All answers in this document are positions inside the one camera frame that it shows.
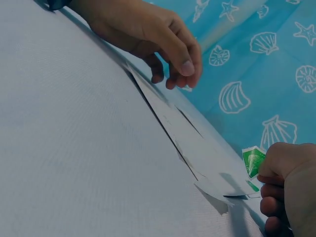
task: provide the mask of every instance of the finger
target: finger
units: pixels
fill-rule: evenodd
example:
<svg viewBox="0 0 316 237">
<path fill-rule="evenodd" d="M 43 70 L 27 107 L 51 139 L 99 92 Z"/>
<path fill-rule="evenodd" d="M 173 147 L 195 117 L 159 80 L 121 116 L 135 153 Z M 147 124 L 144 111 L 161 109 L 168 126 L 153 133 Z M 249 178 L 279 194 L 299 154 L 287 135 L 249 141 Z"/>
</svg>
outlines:
<svg viewBox="0 0 316 237">
<path fill-rule="evenodd" d="M 160 19 L 155 19 L 144 30 L 146 38 L 158 44 L 172 62 L 177 71 L 185 76 L 192 76 L 195 72 L 187 46 Z"/>
<path fill-rule="evenodd" d="M 311 152 L 314 154 L 315 148 L 311 148 L 310 144 L 274 143 L 267 151 L 259 174 L 265 177 L 281 175 L 286 179 L 293 169 L 310 160 Z"/>
<path fill-rule="evenodd" d="M 152 70 L 152 83 L 163 81 L 163 65 L 155 54 L 151 54 L 143 59 Z"/>
<path fill-rule="evenodd" d="M 172 64 L 169 64 L 169 78 L 166 81 L 166 88 L 172 90 L 177 85 L 178 73 Z"/>
<path fill-rule="evenodd" d="M 268 236 L 276 237 L 294 237 L 293 232 L 282 223 L 282 221 L 273 216 L 269 217 L 265 224 L 265 232 Z"/>
<path fill-rule="evenodd" d="M 280 186 L 280 187 L 284 187 L 284 179 L 281 176 L 264 177 L 264 176 L 258 175 L 257 178 L 262 183 L 272 184 L 272 185 L 277 185 L 277 186 Z"/>
<path fill-rule="evenodd" d="M 192 59 L 192 63 L 195 68 L 195 73 L 189 76 L 187 84 L 189 87 L 194 88 L 202 75 L 202 53 L 201 47 L 198 41 L 191 34 L 184 22 L 175 17 L 175 20 L 170 25 L 170 29 L 176 34 L 176 36 L 187 46 L 189 55 Z"/>
<path fill-rule="evenodd" d="M 260 211 L 268 217 L 282 217 L 285 213 L 285 207 L 283 202 L 276 200 L 274 197 L 264 197 L 260 202 Z"/>
<path fill-rule="evenodd" d="M 261 188 L 261 196 L 263 198 L 273 197 L 279 201 L 284 202 L 284 188 L 276 185 L 265 184 Z"/>
<path fill-rule="evenodd" d="M 187 78 L 187 85 L 190 88 L 194 88 L 197 85 L 200 77 L 202 76 L 202 70 L 203 70 L 200 46 L 194 45 L 191 48 L 189 48 L 189 54 L 193 61 L 195 73 L 192 76 Z"/>
</svg>

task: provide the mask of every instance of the fingernail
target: fingernail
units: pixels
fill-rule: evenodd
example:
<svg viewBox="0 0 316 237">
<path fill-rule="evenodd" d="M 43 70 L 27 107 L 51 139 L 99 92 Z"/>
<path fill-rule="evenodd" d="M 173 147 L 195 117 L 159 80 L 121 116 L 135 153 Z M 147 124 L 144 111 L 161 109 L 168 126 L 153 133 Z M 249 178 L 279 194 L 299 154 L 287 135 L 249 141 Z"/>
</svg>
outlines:
<svg viewBox="0 0 316 237">
<path fill-rule="evenodd" d="M 182 71 L 181 74 L 185 77 L 192 76 L 195 71 L 193 63 L 190 62 L 189 60 L 186 61 L 184 64 L 182 64 L 181 71 Z"/>
</svg>

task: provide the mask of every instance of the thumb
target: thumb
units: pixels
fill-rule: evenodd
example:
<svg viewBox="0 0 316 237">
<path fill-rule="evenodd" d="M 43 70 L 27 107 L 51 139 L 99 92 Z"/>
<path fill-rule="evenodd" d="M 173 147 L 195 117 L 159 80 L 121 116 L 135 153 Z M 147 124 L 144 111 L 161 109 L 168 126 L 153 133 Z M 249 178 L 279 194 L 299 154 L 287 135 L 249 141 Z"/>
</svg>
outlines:
<svg viewBox="0 0 316 237">
<path fill-rule="evenodd" d="M 282 176 L 284 179 L 297 167 L 316 158 L 314 144 L 293 145 L 275 143 L 267 151 L 260 165 L 259 175 L 263 177 Z"/>
<path fill-rule="evenodd" d="M 156 43 L 167 54 L 172 65 L 181 75 L 185 77 L 192 76 L 195 69 L 187 46 L 163 21 L 158 20 L 149 25 L 150 28 L 147 28 L 144 33 L 146 38 Z"/>
</svg>

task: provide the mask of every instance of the seashell pattern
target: seashell pattern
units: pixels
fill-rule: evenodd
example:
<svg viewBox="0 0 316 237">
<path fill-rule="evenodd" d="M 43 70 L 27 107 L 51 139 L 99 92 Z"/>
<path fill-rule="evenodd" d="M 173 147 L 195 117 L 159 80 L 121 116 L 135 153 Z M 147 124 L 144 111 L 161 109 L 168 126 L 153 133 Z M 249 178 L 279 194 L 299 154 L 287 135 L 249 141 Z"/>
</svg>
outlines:
<svg viewBox="0 0 316 237">
<path fill-rule="evenodd" d="M 264 121 L 265 127 L 261 137 L 260 148 L 267 151 L 276 142 L 295 143 L 297 139 L 297 126 L 291 122 L 280 121 L 279 115 Z"/>
<path fill-rule="evenodd" d="M 219 107 L 226 114 L 238 114 L 251 104 L 242 88 L 241 81 L 233 81 L 223 87 L 218 98 Z"/>
<path fill-rule="evenodd" d="M 221 46 L 217 45 L 212 49 L 209 55 L 209 63 L 214 67 L 222 66 L 228 62 L 230 58 L 230 52 L 227 49 L 222 49 Z"/>
<path fill-rule="evenodd" d="M 257 14 L 259 15 L 259 18 L 262 19 L 264 18 L 269 12 L 269 7 L 266 5 L 262 5 L 258 10 Z"/>
<path fill-rule="evenodd" d="M 262 32 L 252 37 L 250 41 L 250 51 L 254 53 L 265 53 L 270 55 L 279 50 L 277 46 L 277 34 L 273 32 Z"/>
<path fill-rule="evenodd" d="M 201 17 L 201 15 L 204 12 L 205 8 L 207 7 L 209 1 L 210 0 L 202 2 L 201 0 L 197 0 L 196 11 L 195 11 L 194 17 L 193 17 L 193 23 L 195 23 Z"/>
<path fill-rule="evenodd" d="M 285 0 L 285 1 L 288 2 L 288 3 L 294 4 L 294 5 L 297 5 L 297 4 L 301 3 L 301 0 Z"/>
<path fill-rule="evenodd" d="M 305 93 L 316 90 L 316 68 L 313 66 L 301 66 L 296 70 L 296 82 Z"/>
</svg>

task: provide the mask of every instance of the white seashell print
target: white seashell print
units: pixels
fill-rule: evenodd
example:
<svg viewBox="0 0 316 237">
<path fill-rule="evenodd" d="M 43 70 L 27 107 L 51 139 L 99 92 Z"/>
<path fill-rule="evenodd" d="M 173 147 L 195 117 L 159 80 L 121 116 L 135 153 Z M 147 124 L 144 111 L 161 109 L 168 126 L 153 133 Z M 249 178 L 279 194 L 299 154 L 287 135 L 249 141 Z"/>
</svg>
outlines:
<svg viewBox="0 0 316 237">
<path fill-rule="evenodd" d="M 209 63 L 214 67 L 222 66 L 228 62 L 230 58 L 230 52 L 227 49 L 222 49 L 221 46 L 217 45 L 212 49 L 209 55 Z"/>
<path fill-rule="evenodd" d="M 295 25 L 300 29 L 300 32 L 294 33 L 293 36 L 298 38 L 305 38 L 307 39 L 308 44 L 310 46 L 313 46 L 314 41 L 316 40 L 315 26 L 311 24 L 310 26 L 305 28 L 298 22 L 295 22 Z"/>
<path fill-rule="evenodd" d="M 181 89 L 186 90 L 188 92 L 192 92 L 192 88 L 186 85 L 185 87 L 182 87 Z"/>
<path fill-rule="evenodd" d="M 238 114 L 251 104 L 245 96 L 241 81 L 233 81 L 223 87 L 218 98 L 219 107 L 226 114 Z"/>
<path fill-rule="evenodd" d="M 276 142 L 286 142 L 294 144 L 297 138 L 297 126 L 291 122 L 280 121 L 279 115 L 264 121 L 265 127 L 261 137 L 260 148 L 267 151 Z"/>
<path fill-rule="evenodd" d="M 305 93 L 316 90 L 316 68 L 313 66 L 301 66 L 296 70 L 296 82 Z"/>
<path fill-rule="evenodd" d="M 285 0 L 285 1 L 288 2 L 288 3 L 294 4 L 294 5 L 297 5 L 297 4 L 301 3 L 301 0 Z"/>
<path fill-rule="evenodd" d="M 210 0 L 202 2 L 202 0 L 197 0 L 196 11 L 195 11 L 194 17 L 193 17 L 193 23 L 195 23 L 201 17 L 201 15 L 204 12 L 205 8 L 207 7 L 209 1 Z"/>
<path fill-rule="evenodd" d="M 250 51 L 254 53 L 265 53 L 270 55 L 279 50 L 277 46 L 277 34 L 273 32 L 262 32 L 252 37 L 250 41 Z"/>
<path fill-rule="evenodd" d="M 222 2 L 223 11 L 219 15 L 219 18 L 226 16 L 227 19 L 231 22 L 235 22 L 235 19 L 232 15 L 234 11 L 239 11 L 239 7 L 233 5 L 234 0 L 230 0 L 229 2 Z"/>
<path fill-rule="evenodd" d="M 269 7 L 267 5 L 262 5 L 258 10 L 257 14 L 259 15 L 259 18 L 264 18 L 269 12 Z"/>
</svg>

